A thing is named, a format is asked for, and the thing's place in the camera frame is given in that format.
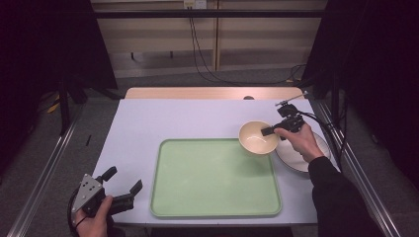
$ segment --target plate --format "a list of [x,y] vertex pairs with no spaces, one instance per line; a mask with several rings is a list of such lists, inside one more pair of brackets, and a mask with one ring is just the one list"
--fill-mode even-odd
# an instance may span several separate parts
[[[314,138],[324,156],[330,159],[330,149],[326,141],[315,132]],[[280,140],[275,151],[280,159],[290,168],[305,173],[308,172],[308,163],[305,162],[304,159],[302,159],[302,156],[293,149],[293,146],[288,140]]]

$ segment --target beige bowl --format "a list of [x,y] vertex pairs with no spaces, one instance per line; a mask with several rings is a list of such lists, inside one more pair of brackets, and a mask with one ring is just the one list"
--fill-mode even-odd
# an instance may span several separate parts
[[269,125],[263,121],[249,121],[242,125],[238,134],[240,144],[248,151],[257,155],[271,153],[278,145],[275,134],[263,136],[261,129]]

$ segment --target hand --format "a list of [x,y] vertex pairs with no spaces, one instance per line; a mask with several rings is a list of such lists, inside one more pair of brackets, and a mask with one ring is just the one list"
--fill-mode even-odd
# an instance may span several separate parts
[[80,237],[107,237],[107,214],[111,208],[113,198],[106,196],[102,201],[101,206],[96,213],[94,218],[86,217],[86,213],[82,209],[79,209],[76,213],[77,232]]
[[293,146],[293,149],[299,152],[302,158],[308,163],[315,158],[324,156],[323,152],[318,148],[311,126],[307,123],[296,133],[292,133],[283,128],[275,128],[274,133],[286,138]]

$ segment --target cable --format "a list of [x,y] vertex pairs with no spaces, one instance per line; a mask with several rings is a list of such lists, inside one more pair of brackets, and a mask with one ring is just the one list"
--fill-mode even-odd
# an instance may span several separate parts
[[217,79],[218,81],[225,82],[225,83],[228,83],[228,84],[231,84],[231,85],[234,85],[234,86],[240,86],[240,85],[238,85],[238,84],[236,84],[236,83],[234,83],[234,82],[229,82],[229,81],[225,81],[225,80],[222,80],[222,79],[220,79],[220,78],[217,78],[215,75],[213,75],[213,74],[210,72],[210,70],[209,70],[209,69],[208,69],[208,67],[207,67],[206,61],[204,60],[204,57],[203,57],[203,54],[202,54],[202,51],[201,51],[201,47],[200,47],[200,43],[198,42],[197,32],[196,32],[196,30],[195,30],[195,23],[194,23],[194,19],[193,19],[193,18],[190,18],[190,19],[189,19],[189,22],[190,22],[190,26],[191,26],[192,45],[193,45],[193,48],[194,48],[194,60],[195,60],[195,66],[196,66],[196,68],[197,68],[198,73],[201,75],[201,77],[203,77],[203,78],[204,78],[205,80],[207,80],[207,81],[210,81],[210,82],[215,82],[215,81],[212,81],[212,80],[210,80],[209,78],[205,77],[205,76],[201,73],[201,71],[200,71],[200,69],[199,69],[199,67],[198,67],[198,63],[197,63],[197,56],[196,56],[196,48],[195,48],[195,41],[197,42],[198,51],[199,51],[199,53],[200,53],[201,59],[202,59],[202,61],[203,61],[203,63],[204,63],[204,67],[206,68],[207,72],[209,72],[209,74],[210,74],[213,78]]
[[197,71],[198,71],[198,73],[200,74],[200,76],[201,76],[201,77],[203,77],[203,78],[204,78],[205,80],[207,80],[207,81],[210,81],[210,82],[216,82],[216,81],[210,80],[209,78],[205,77],[205,76],[202,74],[202,72],[200,71],[200,69],[199,69],[199,67],[198,67],[198,63],[197,63],[195,42],[197,43],[197,48],[198,48],[198,52],[199,52],[199,54],[200,54],[201,60],[203,61],[203,63],[204,63],[204,67],[205,67],[205,69],[207,70],[207,72],[209,73],[209,75],[211,75],[214,79],[216,79],[216,80],[218,80],[218,81],[220,81],[220,82],[224,82],[224,83],[232,84],[232,85],[234,85],[234,86],[241,86],[240,84],[244,84],[244,85],[257,85],[257,84],[259,84],[259,85],[276,85],[276,84],[280,84],[280,83],[286,82],[286,81],[288,81],[288,80],[290,80],[290,79],[294,81],[294,80],[295,80],[295,78],[294,78],[295,74],[299,71],[299,69],[300,69],[302,66],[305,66],[305,65],[306,65],[306,64],[300,64],[300,65],[296,65],[296,66],[294,66],[293,68],[291,68],[291,73],[290,73],[290,76],[289,76],[287,79],[283,79],[283,80],[276,81],[276,82],[240,82],[240,81],[231,82],[231,81],[227,81],[227,80],[221,79],[221,78],[219,78],[219,77],[215,76],[215,75],[214,75],[214,74],[213,74],[213,73],[209,70],[209,68],[208,68],[208,66],[207,66],[207,64],[206,64],[206,61],[205,61],[205,59],[204,59],[204,56],[203,56],[203,54],[202,54],[201,47],[200,47],[200,43],[199,43],[199,41],[198,41],[197,31],[196,31],[196,28],[195,28],[195,22],[194,22],[194,19],[193,19],[193,18],[190,18],[189,20],[190,20],[190,25],[191,25],[191,35],[192,35],[192,43],[193,43],[193,48],[194,48],[194,60],[195,60],[195,66],[196,66]]
[[74,228],[77,229],[77,226],[79,226],[79,224],[81,224],[81,222],[83,222],[83,220],[85,220],[87,218],[87,215],[83,217],[83,219],[81,219]]
[[346,143],[347,143],[347,139],[346,139],[346,136],[347,136],[347,130],[348,130],[348,129],[347,129],[347,126],[348,126],[348,116],[347,116],[347,112],[348,112],[348,98],[347,98],[347,96],[346,96],[346,94],[345,94],[345,97],[344,97],[344,102],[343,102],[343,109],[342,109],[342,111],[341,111],[341,115],[339,116],[339,121],[338,121],[338,122],[340,122],[340,120],[341,120],[341,119],[343,119],[343,120],[344,120],[343,140],[342,140],[341,149],[340,149],[340,151],[339,151],[339,157],[342,157],[343,151],[344,151],[345,146],[346,146]]
[[[313,116],[312,114],[309,114],[309,113],[304,113],[304,112],[301,112],[301,111],[298,111],[300,114],[302,114],[303,116],[306,116],[306,117],[309,117],[309,118],[311,118],[311,119],[313,119],[313,120],[315,120],[315,121],[317,121],[317,123],[323,128],[323,130],[324,131],[326,131],[326,133],[327,133],[327,135],[329,136],[329,137],[333,137],[333,135],[332,135],[332,131],[330,130],[330,128],[329,127],[327,127],[327,125],[326,125],[326,123],[324,123],[320,118],[318,118],[318,117],[316,117],[316,116]],[[332,141],[332,148],[333,148],[333,151],[334,151],[334,153],[336,154],[336,164],[338,165],[338,168],[340,169],[340,171],[341,171],[341,173],[343,173],[343,170],[342,170],[342,164],[341,164],[341,153],[339,152],[339,150],[338,150],[338,147],[337,147],[337,144],[336,144],[336,142],[333,140],[333,139],[330,139],[331,141]]]
[[147,227],[142,228],[144,231],[144,234],[146,237],[150,237],[150,234],[148,233]]
[[80,187],[77,187],[77,189],[74,190],[73,194],[70,197],[70,201],[68,202],[68,205],[67,205],[67,223],[68,223],[68,228],[70,228],[70,233],[74,237],[78,237],[79,235],[77,233],[77,227],[74,227],[73,226],[73,221],[71,220],[71,209],[72,209],[72,205],[74,203],[74,200],[76,199],[76,196],[78,194],[79,189],[80,189]]

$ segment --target bowl rim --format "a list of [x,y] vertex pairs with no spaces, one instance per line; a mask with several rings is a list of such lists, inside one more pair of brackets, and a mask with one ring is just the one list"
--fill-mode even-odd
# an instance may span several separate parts
[[246,123],[244,123],[243,125],[241,125],[241,127],[240,127],[240,130],[239,130],[239,132],[238,132],[238,140],[239,140],[239,142],[240,142],[240,145],[244,148],[244,149],[246,149],[247,151],[249,151],[250,153],[252,153],[252,154],[256,154],[256,155],[266,155],[266,154],[269,154],[269,153],[271,153],[271,152],[273,152],[276,148],[277,148],[277,146],[278,146],[278,142],[279,142],[279,138],[277,137],[277,136],[275,136],[276,138],[276,142],[274,142],[274,144],[275,144],[275,146],[273,146],[273,148],[272,149],[269,149],[268,151],[264,151],[264,152],[261,152],[261,153],[258,153],[258,152],[254,152],[254,151],[251,151],[251,150],[249,150],[244,144],[243,144],[243,142],[242,142],[242,137],[241,137],[241,131],[242,131],[242,129],[243,129],[243,127],[245,126],[245,125],[248,125],[249,123],[252,123],[252,122],[259,122],[259,123],[262,123],[262,124],[265,124],[266,126],[270,126],[267,122],[265,122],[265,121],[262,121],[262,120],[250,120],[250,121],[248,121],[248,122],[246,122]]

